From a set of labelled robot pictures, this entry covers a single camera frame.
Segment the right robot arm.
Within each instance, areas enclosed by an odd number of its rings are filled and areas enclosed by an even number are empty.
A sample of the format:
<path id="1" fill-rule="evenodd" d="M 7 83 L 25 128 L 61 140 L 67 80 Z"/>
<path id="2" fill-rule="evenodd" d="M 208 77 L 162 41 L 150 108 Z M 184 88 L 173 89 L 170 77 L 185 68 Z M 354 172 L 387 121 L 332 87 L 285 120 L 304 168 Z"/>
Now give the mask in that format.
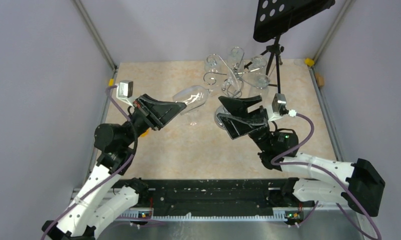
<path id="1" fill-rule="evenodd" d="M 302 114 L 287 108 L 283 94 L 277 93 L 268 106 L 249 111 L 260 104 L 261 96 L 232 98 L 220 96 L 225 113 L 218 113 L 231 139 L 249 136 L 259 148 L 258 156 L 269 170 L 299 174 L 281 188 L 282 201 L 288 206 L 300 202 L 323 201 L 345 204 L 357 213 L 377 217 L 386 186 L 371 162 L 329 160 L 300 152 L 306 140 L 300 140 L 292 129 L 270 129 L 270 123 L 285 116 L 301 118 Z"/>

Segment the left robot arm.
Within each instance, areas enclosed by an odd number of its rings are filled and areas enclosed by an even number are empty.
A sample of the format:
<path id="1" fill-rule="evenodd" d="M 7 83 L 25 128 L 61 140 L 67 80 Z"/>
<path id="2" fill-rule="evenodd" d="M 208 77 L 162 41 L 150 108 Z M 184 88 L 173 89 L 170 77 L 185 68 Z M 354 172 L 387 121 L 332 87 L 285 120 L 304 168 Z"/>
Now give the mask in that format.
<path id="1" fill-rule="evenodd" d="M 95 240 L 123 212 L 146 205 L 148 186 L 138 178 L 101 202 L 133 162 L 139 137 L 148 129 L 161 130 L 186 107 L 183 102 L 159 101 L 143 94 L 132 101 L 123 124 L 100 124 L 95 129 L 94 147 L 101 154 L 91 174 L 68 208 L 57 219 L 45 222 L 41 238 Z"/>

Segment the clear wine glass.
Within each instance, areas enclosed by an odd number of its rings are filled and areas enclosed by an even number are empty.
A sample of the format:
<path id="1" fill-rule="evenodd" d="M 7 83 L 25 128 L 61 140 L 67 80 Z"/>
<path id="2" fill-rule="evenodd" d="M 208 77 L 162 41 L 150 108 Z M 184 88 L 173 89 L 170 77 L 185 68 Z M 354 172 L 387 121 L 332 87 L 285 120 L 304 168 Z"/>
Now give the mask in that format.
<path id="1" fill-rule="evenodd" d="M 194 109 L 185 114 L 187 124 L 191 127 L 198 125 L 201 121 L 202 113 L 199 109 Z"/>
<path id="2" fill-rule="evenodd" d="M 177 92 L 172 97 L 172 100 L 174 102 L 182 102 L 186 104 L 186 108 L 179 113 L 181 116 L 183 116 L 188 112 L 203 106 L 210 97 L 216 97 L 218 95 L 234 97 L 239 91 L 233 89 L 230 90 L 230 87 L 233 86 L 233 84 L 228 82 L 212 85 L 192 85 Z"/>

